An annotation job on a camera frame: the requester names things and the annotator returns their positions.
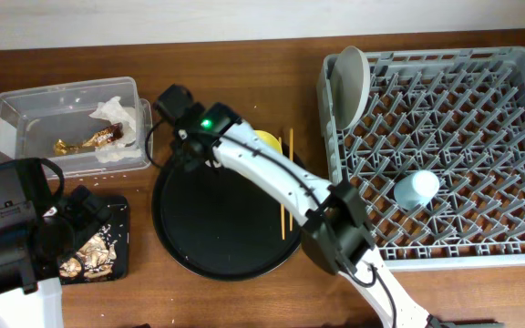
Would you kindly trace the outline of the white napkin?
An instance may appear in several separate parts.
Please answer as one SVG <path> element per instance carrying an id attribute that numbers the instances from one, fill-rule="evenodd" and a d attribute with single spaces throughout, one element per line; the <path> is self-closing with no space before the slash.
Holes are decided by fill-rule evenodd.
<path id="1" fill-rule="evenodd" d="M 107 120 L 112 125 L 122 124 L 121 138 L 95 148 L 96 157 L 102 164 L 141 157 L 141 150 L 136 145 L 137 110 L 122 107 L 120 100 L 121 97 L 115 96 L 107 102 L 99 102 L 97 109 L 88 115 L 90 118 Z"/>

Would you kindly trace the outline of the peanut shells and rice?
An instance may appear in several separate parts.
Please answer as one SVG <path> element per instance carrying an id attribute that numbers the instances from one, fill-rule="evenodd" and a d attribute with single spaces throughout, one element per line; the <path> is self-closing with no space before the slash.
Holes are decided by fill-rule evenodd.
<path id="1" fill-rule="evenodd" d="M 83 279 L 84 282 L 107 278 L 117 259 L 116 240 L 112 239 L 108 224 L 87 241 L 68 261 L 59 267 L 61 278 L 69 282 Z"/>

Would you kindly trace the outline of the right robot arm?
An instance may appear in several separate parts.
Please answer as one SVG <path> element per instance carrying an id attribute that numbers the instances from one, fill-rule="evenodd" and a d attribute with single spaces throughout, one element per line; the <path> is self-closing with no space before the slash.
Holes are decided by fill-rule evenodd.
<path id="1" fill-rule="evenodd" d="M 347 279 L 383 326 L 447 326 L 415 302 L 386 267 L 356 187 L 299 167 L 231 108 L 222 103 L 205 108 L 184 86 L 168 87 L 153 108 L 172 126 L 183 164 L 219 164 L 284 205 L 301 228 L 304 253 L 325 272 Z"/>

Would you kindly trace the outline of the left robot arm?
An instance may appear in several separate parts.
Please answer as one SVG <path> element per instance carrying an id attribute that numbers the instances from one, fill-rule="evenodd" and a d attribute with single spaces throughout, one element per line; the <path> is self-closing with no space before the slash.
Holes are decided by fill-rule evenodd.
<path id="1" fill-rule="evenodd" d="M 49 188 L 49 159 L 0 164 L 0 327 L 61 327 L 60 266 L 112 218 L 105 197 L 84 186 Z"/>

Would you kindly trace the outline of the blue plastic cup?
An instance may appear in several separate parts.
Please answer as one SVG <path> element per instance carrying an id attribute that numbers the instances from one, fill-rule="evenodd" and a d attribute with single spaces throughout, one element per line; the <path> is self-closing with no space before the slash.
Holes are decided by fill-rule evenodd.
<path id="1" fill-rule="evenodd" d="M 402 180 L 394 187 L 396 203 L 405 210 L 426 206 L 440 189 L 439 178 L 429 170 L 419 170 Z"/>

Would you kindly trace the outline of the gold brown snack wrapper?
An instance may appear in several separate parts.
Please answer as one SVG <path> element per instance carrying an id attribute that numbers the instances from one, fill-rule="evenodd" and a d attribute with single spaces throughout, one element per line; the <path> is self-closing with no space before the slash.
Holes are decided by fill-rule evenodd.
<path id="1" fill-rule="evenodd" d="M 109 143 L 121 139 L 122 137 L 123 125 L 121 123 L 116 123 L 103 128 L 98 132 L 95 132 L 89 139 L 83 141 L 80 144 L 69 145 L 62 139 L 59 139 L 55 143 L 53 150 L 56 156 L 76 154 L 84 149 L 100 148 L 106 146 Z"/>

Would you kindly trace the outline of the grey round plate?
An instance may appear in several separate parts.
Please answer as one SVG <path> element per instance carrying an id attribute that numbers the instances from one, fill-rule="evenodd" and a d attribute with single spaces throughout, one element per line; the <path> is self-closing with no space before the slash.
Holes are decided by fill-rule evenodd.
<path id="1" fill-rule="evenodd" d="M 343 130 L 363 116 L 370 91 L 370 66 L 365 53 L 346 47 L 335 60 L 330 76 L 335 126 Z"/>

